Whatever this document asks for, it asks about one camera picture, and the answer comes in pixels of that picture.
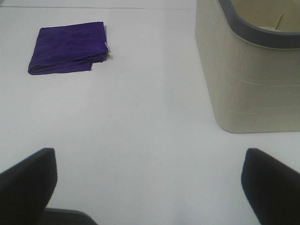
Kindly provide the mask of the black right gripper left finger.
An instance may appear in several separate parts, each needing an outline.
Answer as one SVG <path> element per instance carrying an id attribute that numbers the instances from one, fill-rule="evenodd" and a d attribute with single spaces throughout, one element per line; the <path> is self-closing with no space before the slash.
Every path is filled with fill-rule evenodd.
<path id="1" fill-rule="evenodd" d="M 0 223 L 33 225 L 57 184 L 55 150 L 43 148 L 0 174 Z"/>

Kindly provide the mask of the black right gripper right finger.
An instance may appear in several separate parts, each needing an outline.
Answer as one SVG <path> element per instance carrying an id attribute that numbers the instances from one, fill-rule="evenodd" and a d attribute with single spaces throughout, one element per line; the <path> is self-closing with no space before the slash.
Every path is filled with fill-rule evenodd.
<path id="1" fill-rule="evenodd" d="M 260 149 L 247 150 L 241 172 L 244 194 L 262 225 L 300 223 L 300 174 Z"/>

